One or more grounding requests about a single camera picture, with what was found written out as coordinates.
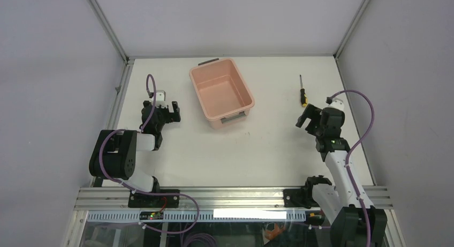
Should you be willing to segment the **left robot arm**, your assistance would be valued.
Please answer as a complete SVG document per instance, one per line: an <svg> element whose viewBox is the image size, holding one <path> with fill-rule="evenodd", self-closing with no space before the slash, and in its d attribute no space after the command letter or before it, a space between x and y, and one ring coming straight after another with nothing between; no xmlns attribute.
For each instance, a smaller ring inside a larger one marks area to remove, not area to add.
<svg viewBox="0 0 454 247"><path fill-rule="evenodd" d="M144 101L141 120L146 123L143 131L102 130L89 161L92 176L110 179L133 193L161 192L156 177L136 168L137 152L158 151L161 147L162 130L166 124L180 122L178 102L171 105L165 102Z"/></svg>

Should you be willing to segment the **black yellow screwdriver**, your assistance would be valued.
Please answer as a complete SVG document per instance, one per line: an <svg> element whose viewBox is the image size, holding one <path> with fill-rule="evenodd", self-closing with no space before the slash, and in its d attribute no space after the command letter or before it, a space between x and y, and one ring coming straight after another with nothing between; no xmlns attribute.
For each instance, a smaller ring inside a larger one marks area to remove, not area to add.
<svg viewBox="0 0 454 247"><path fill-rule="evenodd" d="M307 101L307 95L306 95L306 92L305 92L305 89L304 89L304 86L302 83L302 75L299 75L299 80L300 80L300 104L303 107L306 107L308 104L308 101Z"/></svg>

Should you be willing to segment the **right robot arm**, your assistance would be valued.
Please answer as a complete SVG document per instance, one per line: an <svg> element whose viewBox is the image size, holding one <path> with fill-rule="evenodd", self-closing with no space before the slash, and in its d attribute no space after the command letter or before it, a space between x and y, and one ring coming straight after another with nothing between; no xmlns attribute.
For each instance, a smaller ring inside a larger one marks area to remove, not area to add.
<svg viewBox="0 0 454 247"><path fill-rule="evenodd" d="M320 109L308 104L296 126L309 124L307 133L315 137L316 150L329 169L333 185L317 183L311 197L330 223L332 246L382 246L387 215L376 208L363 186L357 183L354 164L349 161L352 150L342 138L345 114L342 104L331 103Z"/></svg>

